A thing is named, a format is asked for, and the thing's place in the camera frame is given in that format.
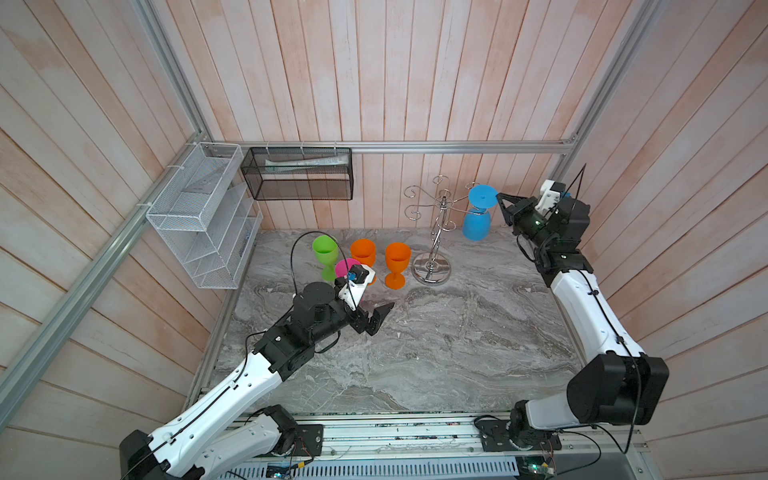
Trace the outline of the blue plastic wine glass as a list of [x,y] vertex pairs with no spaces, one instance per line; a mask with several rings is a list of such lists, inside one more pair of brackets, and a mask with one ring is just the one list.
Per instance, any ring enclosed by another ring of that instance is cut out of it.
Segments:
[[470,189],[470,208],[462,226],[462,233],[468,240],[482,241],[488,236],[492,221],[490,210],[498,204],[497,194],[490,185],[478,184]]

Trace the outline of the pink plastic wine glass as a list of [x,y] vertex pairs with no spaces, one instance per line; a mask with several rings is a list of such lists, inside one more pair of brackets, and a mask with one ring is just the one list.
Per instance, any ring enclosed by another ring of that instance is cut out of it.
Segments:
[[358,277],[360,262],[354,258],[348,258],[338,262],[335,266],[335,275],[337,278],[349,278],[356,281]]

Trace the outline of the orange wine glass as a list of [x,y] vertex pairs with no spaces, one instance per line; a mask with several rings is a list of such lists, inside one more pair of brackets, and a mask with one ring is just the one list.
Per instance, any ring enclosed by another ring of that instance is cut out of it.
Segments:
[[352,257],[361,264],[373,268],[376,261],[376,245],[370,239],[359,239],[350,246]]
[[385,277],[385,285],[393,290],[399,290],[405,286],[404,272],[411,258],[411,249],[408,245],[395,242],[387,246],[385,261],[390,273]]

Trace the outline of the orange wine glass front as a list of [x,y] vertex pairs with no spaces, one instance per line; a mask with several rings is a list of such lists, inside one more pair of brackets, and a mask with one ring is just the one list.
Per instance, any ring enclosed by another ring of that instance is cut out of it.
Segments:
[[361,264],[373,268],[376,261],[376,245],[370,239],[359,239],[350,246],[352,257]]

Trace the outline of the green plastic wine glass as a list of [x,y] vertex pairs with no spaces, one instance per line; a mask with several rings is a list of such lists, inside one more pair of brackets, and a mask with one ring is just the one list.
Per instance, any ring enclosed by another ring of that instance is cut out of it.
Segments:
[[323,280],[333,283],[337,278],[335,265],[339,257],[339,248],[336,241],[328,235],[321,235],[312,242],[312,248],[317,260],[323,265]]

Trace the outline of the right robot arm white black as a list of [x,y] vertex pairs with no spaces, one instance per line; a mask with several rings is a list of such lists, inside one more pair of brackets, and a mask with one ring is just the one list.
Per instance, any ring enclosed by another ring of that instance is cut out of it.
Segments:
[[566,196],[544,207],[536,197],[504,193],[497,201],[514,235],[532,244],[530,259],[586,361],[562,392],[516,403],[508,424],[511,443],[519,449],[537,448],[559,430],[648,424],[670,371],[622,326],[579,249],[589,225],[589,205]]

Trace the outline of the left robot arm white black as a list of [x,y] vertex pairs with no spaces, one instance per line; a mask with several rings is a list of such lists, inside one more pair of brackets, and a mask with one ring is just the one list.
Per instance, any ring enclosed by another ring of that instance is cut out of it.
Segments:
[[316,345],[341,330],[375,335],[392,303],[366,312],[365,283],[308,284],[293,304],[218,385],[151,433],[136,430],[119,446],[124,479],[216,479],[249,458],[289,455],[299,443],[294,418],[280,405],[264,407],[243,426],[231,424],[261,397],[319,354]]

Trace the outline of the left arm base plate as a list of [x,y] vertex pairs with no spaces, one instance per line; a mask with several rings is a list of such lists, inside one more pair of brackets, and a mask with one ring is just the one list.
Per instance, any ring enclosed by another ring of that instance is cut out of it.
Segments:
[[321,455],[324,439],[324,426],[319,423],[298,424],[282,433],[271,456],[303,455],[317,457]]

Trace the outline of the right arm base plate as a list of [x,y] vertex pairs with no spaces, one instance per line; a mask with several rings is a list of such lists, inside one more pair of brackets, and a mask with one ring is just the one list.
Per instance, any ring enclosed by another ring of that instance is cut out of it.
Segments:
[[529,428],[523,420],[502,420],[482,415],[473,420],[484,452],[531,451],[546,452],[562,449],[559,436],[553,431]]

